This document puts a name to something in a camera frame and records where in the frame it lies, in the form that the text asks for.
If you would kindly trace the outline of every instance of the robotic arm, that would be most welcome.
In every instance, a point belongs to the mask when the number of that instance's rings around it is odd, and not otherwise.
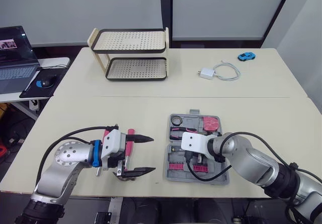
[[[15,223],[54,224],[63,217],[63,206],[76,185],[78,175],[84,168],[117,168],[114,173],[121,180],[133,180],[155,168],[125,169],[125,143],[148,142],[152,138],[143,135],[126,135],[116,127],[103,139],[90,144],[73,140],[61,145],[51,166],[42,174],[27,207]]]
[[[296,170],[296,164],[280,164],[254,149],[247,138],[229,136],[230,133],[217,137],[184,132],[181,148],[204,154],[217,162],[223,162],[227,158],[244,179],[261,186],[268,196],[281,198],[288,203],[293,221],[322,223],[321,183]]]

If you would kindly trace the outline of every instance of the toy car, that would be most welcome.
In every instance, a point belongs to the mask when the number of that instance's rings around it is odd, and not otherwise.
[[[256,55],[252,52],[245,52],[243,54],[240,54],[238,56],[238,59],[241,60],[241,61],[246,61],[246,60],[249,60],[249,59],[255,59]]]

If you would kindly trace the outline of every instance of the gray tool case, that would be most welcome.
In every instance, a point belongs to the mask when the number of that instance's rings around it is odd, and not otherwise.
[[[179,116],[182,119],[182,123],[178,125],[181,121],[180,119],[176,119],[175,125],[173,125],[171,119],[174,116]],[[181,140],[175,140],[175,137],[182,137],[182,131],[171,131],[171,127],[186,127],[186,128],[194,128],[198,132],[205,132],[203,129],[204,126],[204,117],[213,117],[216,118],[219,122],[219,127],[216,131],[211,134],[218,135],[222,133],[220,119],[217,116],[207,116],[207,115],[199,115],[199,110],[190,110],[190,115],[185,114],[172,114],[169,118],[169,140],[170,144],[166,149],[166,157],[165,157],[165,176],[170,181],[181,181],[181,182],[196,182],[203,184],[211,184],[211,185],[227,185],[229,184],[229,174],[228,171],[219,176],[218,178],[212,181],[200,181],[196,179],[189,171],[187,163],[185,161],[185,151],[181,149]],[[213,160],[210,160],[204,156],[203,163],[198,164],[198,154],[194,153],[193,158],[190,162],[190,166],[192,169],[195,168],[195,173],[203,179],[211,178],[221,171],[223,171],[227,167],[227,163],[218,163]],[[208,172],[199,172],[197,169],[204,169],[207,167]]]

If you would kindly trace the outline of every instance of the table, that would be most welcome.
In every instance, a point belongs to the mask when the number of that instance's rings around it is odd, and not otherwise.
[[[241,62],[237,56],[252,51],[254,60]],[[126,97],[306,97],[306,93],[276,49],[169,49],[170,75],[164,81],[111,82],[89,48],[83,48],[56,89],[56,96]],[[214,67],[221,60],[240,71],[237,81],[198,77],[202,67]],[[231,73],[229,67],[219,73]]]
[[[168,181],[164,157],[169,115],[189,113],[217,115],[224,132],[249,131],[265,139],[288,163],[322,175],[321,114],[309,98],[175,98],[175,97],[58,97],[53,96],[36,121],[6,176],[1,191],[31,193],[40,160],[47,147],[64,134],[83,127],[114,125],[126,132],[154,138],[134,145],[129,168],[156,167],[135,181],[121,182],[112,170],[96,177],[96,168],[84,169],[73,195],[81,196],[163,196],[163,197],[267,197],[263,190],[244,180],[233,169],[230,184],[211,186]],[[101,138],[95,130],[79,134],[85,140]],[[266,147],[250,138],[253,146],[269,156]],[[53,160],[49,155],[44,169]]]
[[[49,66],[55,66],[55,65],[59,65],[59,64],[69,65],[69,58],[67,58],[67,57],[39,59],[38,61],[39,61],[39,64],[41,67],[49,67]],[[38,72],[39,71],[37,71],[35,73],[34,77],[31,79],[29,84],[37,76]],[[10,102],[12,105],[17,107],[23,113],[25,113],[29,117],[33,118],[34,120],[36,120],[38,118],[38,115],[34,111],[31,111],[26,105],[21,104],[20,101],[41,100],[41,99],[47,99],[48,97],[20,98],[19,97],[20,94],[21,94],[21,92],[0,94],[0,103]]]

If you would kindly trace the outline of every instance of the screwdriver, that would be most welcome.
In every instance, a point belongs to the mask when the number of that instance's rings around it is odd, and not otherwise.
[[[135,130],[133,128],[130,128],[129,130],[127,130],[127,134],[135,134]],[[132,141],[128,141],[125,145],[125,170],[127,170],[128,159],[132,153],[133,143],[134,142]]]

